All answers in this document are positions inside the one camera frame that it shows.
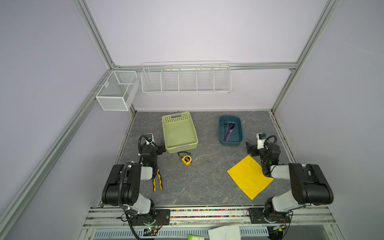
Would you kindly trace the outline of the yellow paper napkin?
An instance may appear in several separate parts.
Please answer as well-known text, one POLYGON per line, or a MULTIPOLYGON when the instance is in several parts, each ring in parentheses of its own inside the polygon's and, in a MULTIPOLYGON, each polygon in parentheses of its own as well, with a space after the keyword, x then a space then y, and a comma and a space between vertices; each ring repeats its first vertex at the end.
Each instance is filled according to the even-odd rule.
POLYGON ((274 181, 273 178, 263 174, 261 165, 251 156, 246 156, 227 172, 250 200, 257 197, 274 181))

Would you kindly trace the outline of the purple metal spoon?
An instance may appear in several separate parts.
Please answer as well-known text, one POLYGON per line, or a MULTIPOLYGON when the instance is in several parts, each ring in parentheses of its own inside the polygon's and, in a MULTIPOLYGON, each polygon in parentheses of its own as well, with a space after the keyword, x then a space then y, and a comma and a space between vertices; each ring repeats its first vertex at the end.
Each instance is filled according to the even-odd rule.
POLYGON ((233 129, 235 128, 235 125, 236 125, 235 123, 230 123, 230 130, 229 130, 229 132, 227 134, 227 138, 226 138, 227 142, 230 140, 230 137, 231 137, 231 134, 233 132, 233 129))

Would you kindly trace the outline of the purple metal fork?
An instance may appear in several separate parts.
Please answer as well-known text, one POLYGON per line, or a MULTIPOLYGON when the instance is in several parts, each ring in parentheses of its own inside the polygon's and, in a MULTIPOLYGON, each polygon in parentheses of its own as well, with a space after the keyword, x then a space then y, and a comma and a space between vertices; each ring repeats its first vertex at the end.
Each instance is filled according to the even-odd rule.
POLYGON ((224 127, 224 137, 223 137, 223 141, 225 142, 225 141, 226 141, 226 138, 227 138, 227 127, 228 127, 228 123, 227 123, 227 122, 224 122, 223 127, 224 127))

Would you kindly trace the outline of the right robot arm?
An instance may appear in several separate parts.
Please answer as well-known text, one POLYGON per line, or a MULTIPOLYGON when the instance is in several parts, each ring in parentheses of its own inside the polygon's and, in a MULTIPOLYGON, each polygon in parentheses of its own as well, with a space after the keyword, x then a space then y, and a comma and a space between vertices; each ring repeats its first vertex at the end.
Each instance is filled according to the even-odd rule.
POLYGON ((280 147, 266 143, 262 148, 246 142, 247 153, 261 159, 262 176, 270 179, 289 180, 291 189, 284 194, 269 198, 263 209, 249 210, 252 223, 283 223, 290 221, 289 213, 307 206, 329 205, 334 193, 321 168, 316 164, 279 164, 274 157, 280 155, 280 147))

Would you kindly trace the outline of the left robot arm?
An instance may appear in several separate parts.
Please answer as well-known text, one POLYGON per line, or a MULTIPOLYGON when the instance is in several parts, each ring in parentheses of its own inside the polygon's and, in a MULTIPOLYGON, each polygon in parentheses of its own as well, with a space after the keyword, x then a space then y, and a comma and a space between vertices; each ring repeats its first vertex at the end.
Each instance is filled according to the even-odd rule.
POLYGON ((169 210, 157 210, 154 201, 140 193, 142 181, 153 181, 153 191, 163 189, 158 167, 158 156, 166 152, 165 146, 153 144, 139 147, 138 163, 114 165, 102 192, 102 203, 117 206, 124 211, 129 222, 135 226, 156 225, 168 222, 169 210))

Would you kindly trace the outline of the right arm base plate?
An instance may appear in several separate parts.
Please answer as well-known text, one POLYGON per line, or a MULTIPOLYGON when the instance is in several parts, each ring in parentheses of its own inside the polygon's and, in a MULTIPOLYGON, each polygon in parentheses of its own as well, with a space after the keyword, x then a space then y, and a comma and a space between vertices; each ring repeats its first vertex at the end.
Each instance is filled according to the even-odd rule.
POLYGON ((291 222, 289 213, 268 212, 265 208, 249 208, 246 215, 252 224, 288 224, 291 222))

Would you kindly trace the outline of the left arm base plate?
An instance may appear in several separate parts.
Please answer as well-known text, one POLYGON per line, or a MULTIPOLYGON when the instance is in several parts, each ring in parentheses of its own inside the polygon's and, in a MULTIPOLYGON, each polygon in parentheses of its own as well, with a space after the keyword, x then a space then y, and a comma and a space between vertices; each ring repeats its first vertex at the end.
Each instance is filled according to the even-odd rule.
POLYGON ((132 226, 168 226, 171 220, 170 209, 156 209, 154 215, 129 216, 128 220, 132 226))

